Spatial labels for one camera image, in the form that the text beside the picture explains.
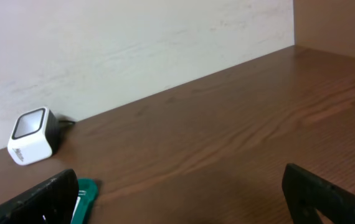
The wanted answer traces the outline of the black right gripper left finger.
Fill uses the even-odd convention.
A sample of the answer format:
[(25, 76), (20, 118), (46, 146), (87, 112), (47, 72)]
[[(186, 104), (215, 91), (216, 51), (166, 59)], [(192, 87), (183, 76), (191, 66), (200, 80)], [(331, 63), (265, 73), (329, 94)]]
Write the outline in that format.
[(66, 169), (0, 204), (0, 223), (70, 223), (78, 179)]

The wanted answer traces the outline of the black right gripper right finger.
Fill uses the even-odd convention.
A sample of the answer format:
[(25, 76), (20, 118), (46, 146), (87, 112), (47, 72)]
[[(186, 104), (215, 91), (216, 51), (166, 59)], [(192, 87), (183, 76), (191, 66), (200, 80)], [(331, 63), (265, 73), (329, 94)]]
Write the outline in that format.
[(321, 223), (322, 213), (333, 223), (355, 223), (355, 195), (289, 163), (282, 190), (293, 223)]

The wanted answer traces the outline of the teal deodorant bottle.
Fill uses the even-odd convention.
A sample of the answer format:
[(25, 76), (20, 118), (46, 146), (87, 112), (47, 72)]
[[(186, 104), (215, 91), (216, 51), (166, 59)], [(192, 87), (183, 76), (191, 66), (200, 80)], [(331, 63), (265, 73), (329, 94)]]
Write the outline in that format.
[(97, 196), (98, 187), (93, 179), (78, 179), (78, 196), (73, 210), (71, 224), (88, 223)]

